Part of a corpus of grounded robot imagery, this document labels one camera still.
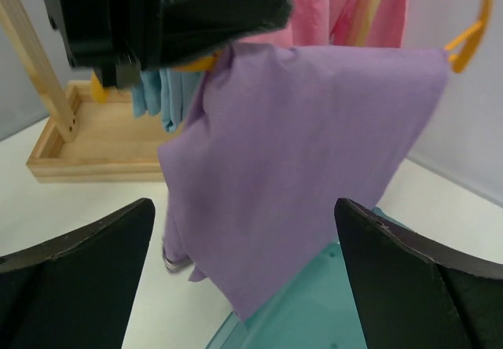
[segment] white wall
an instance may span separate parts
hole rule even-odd
[[[503,0],[475,59],[452,74],[411,158],[503,205]],[[479,0],[411,0],[405,47],[444,46],[476,18]]]
[[[60,80],[88,79],[89,72],[72,72],[68,67],[63,42],[47,20],[42,0],[22,0],[39,34],[50,62]],[[24,71],[3,28],[0,26],[0,139],[32,124],[47,115],[35,88]]]

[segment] wooden pole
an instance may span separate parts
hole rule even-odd
[[[0,0],[0,23],[65,141],[73,141],[77,120],[21,0]]]
[[[365,46],[381,0],[357,0],[346,45]]]

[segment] wooden base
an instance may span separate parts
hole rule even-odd
[[[164,180],[156,150],[176,133],[166,133],[159,116],[133,118],[129,94],[117,93],[97,104],[89,82],[72,81],[65,93],[79,131],[73,142],[65,142],[49,119],[27,162],[40,182]]]

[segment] table surface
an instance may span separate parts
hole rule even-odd
[[[169,275],[160,257],[167,208],[163,183],[38,184],[25,163],[44,122],[0,142],[0,255],[94,222],[141,197],[156,222],[123,343],[125,349],[204,349],[230,312],[209,281]],[[503,209],[406,160],[379,206],[436,241],[503,263]]]

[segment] wooden stand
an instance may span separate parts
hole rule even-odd
[[[365,44],[379,2],[358,0],[348,45]],[[156,150],[176,134],[159,117],[134,119],[129,94],[94,103],[88,81],[63,91],[20,0],[0,0],[0,23],[50,113],[27,162],[40,182],[163,181]]]

